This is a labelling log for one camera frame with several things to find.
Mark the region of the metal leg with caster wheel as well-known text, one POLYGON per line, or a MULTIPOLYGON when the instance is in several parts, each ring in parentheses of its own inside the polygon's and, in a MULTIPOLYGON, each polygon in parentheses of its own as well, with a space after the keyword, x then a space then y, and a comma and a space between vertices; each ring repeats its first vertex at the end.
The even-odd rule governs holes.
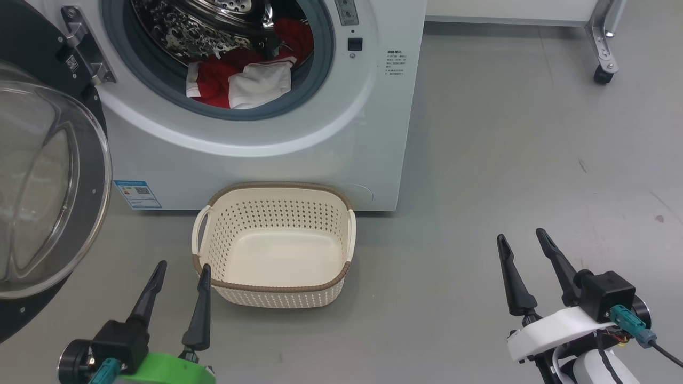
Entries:
POLYGON ((598 59, 593 80, 600 85, 607 85, 618 71, 618 65, 609 40, 615 32, 624 12, 627 0, 596 0, 585 31, 590 39, 592 49, 598 59))

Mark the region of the stainless steel washer drum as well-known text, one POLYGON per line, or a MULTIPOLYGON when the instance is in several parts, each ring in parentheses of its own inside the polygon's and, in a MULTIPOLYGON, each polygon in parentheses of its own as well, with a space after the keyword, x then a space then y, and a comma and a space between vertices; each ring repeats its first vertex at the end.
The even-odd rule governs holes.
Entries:
POLYGON ((234 49, 266 58, 282 44, 270 0, 130 0, 140 25, 182 64, 234 49))

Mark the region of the white front-load washing machine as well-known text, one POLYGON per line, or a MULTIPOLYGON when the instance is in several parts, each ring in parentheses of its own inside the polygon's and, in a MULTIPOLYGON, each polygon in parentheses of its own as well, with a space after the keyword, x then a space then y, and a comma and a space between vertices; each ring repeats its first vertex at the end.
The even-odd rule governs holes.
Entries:
POLYGON ((357 211, 395 211, 427 0, 301 0, 316 53, 305 77, 245 114, 181 94, 172 65, 133 19, 130 0, 28 0, 61 30, 61 8, 83 12, 114 83, 98 86, 113 180, 141 181, 162 209, 200 210, 244 182, 330 185, 357 211))

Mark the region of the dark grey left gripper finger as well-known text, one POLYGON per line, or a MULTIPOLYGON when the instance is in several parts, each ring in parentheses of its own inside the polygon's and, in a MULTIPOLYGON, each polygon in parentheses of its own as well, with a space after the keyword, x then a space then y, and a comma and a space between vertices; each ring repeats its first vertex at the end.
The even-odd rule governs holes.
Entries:
POLYGON ((127 321, 137 321, 143 326, 148 326, 151 321, 156 297, 163 288, 164 277, 168 262, 161 260, 155 267, 149 281, 144 287, 134 308, 130 312, 127 321))
POLYGON ((181 343, 186 350, 203 351, 211 340, 211 267, 203 265, 197 285, 198 297, 194 312, 181 343))

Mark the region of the black-rimmed glass washer door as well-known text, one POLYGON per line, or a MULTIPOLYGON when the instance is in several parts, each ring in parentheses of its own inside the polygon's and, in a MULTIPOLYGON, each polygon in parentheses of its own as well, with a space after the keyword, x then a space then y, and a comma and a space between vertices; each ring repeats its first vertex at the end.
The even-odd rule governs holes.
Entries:
POLYGON ((0 0, 0 343, 56 296, 109 205, 97 86, 113 77, 80 10, 67 29, 0 0))

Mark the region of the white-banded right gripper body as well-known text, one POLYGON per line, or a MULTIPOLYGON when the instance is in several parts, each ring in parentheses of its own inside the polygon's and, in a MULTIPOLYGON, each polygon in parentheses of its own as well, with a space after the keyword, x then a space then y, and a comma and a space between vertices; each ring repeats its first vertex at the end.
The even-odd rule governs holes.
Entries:
MULTIPOLYGON (((625 308, 626 311, 630 313, 633 306, 646 309, 646 316, 649 316, 649 308, 638 296, 634 297, 630 309, 625 308)), ((571 343, 591 334, 593 331, 605 330, 610 326, 614 326, 612 320, 606 323, 598 323, 582 311, 579 306, 563 309, 513 331, 507 338, 507 350, 510 357, 515 361, 534 359, 534 356, 547 350, 560 347, 564 343, 571 343)))

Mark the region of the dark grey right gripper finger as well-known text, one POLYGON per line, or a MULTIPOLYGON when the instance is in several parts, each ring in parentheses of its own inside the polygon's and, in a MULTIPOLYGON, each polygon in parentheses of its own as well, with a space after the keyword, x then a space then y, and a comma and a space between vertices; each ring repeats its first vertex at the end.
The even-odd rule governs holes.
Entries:
POLYGON ((514 253, 503 234, 497 236, 498 258, 501 263, 507 306, 512 316, 535 313, 536 298, 531 295, 514 264, 514 253))
POLYGON ((560 251, 556 243, 543 228, 536 229, 536 236, 544 255, 551 261, 555 275, 562 289, 562 302, 571 308, 578 306, 580 289, 574 284, 576 270, 566 256, 560 251))

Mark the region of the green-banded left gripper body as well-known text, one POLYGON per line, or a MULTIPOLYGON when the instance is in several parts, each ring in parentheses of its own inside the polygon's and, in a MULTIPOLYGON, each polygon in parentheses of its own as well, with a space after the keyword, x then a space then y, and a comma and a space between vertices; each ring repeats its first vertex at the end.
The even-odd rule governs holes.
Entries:
POLYGON ((96 367, 91 345, 86 339, 67 345, 59 357, 59 384, 217 384, 210 367, 163 353, 148 354, 133 375, 122 374, 116 359, 96 367))

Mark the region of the red garment with white stripes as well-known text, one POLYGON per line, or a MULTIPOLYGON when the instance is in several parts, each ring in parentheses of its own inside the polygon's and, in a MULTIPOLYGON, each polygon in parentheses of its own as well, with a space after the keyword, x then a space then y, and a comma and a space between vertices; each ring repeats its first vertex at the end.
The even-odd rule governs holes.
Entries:
POLYGON ((297 59, 295 67, 292 68, 293 72, 314 53, 312 29, 300 20, 275 20, 275 34, 281 40, 281 44, 270 57, 239 47, 188 64, 186 97, 206 105, 230 109, 228 80, 230 76, 241 73, 246 65, 293 57, 297 59))

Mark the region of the blue energy label sticker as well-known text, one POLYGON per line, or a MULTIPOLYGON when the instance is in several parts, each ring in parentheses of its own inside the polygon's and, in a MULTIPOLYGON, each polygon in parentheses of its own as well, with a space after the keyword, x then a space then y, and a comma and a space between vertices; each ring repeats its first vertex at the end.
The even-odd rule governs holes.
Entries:
POLYGON ((132 209, 149 211, 163 208, 146 182, 114 180, 113 183, 132 209))

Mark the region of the cream perforated laundry basket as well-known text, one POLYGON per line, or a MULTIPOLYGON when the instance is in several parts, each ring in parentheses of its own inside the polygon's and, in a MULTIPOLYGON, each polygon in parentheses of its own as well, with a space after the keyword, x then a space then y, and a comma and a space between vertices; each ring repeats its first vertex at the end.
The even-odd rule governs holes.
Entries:
POLYGON ((254 308, 322 308, 341 294, 351 269, 356 216, 326 185, 254 182, 218 191, 196 216, 197 273, 229 303, 254 308))

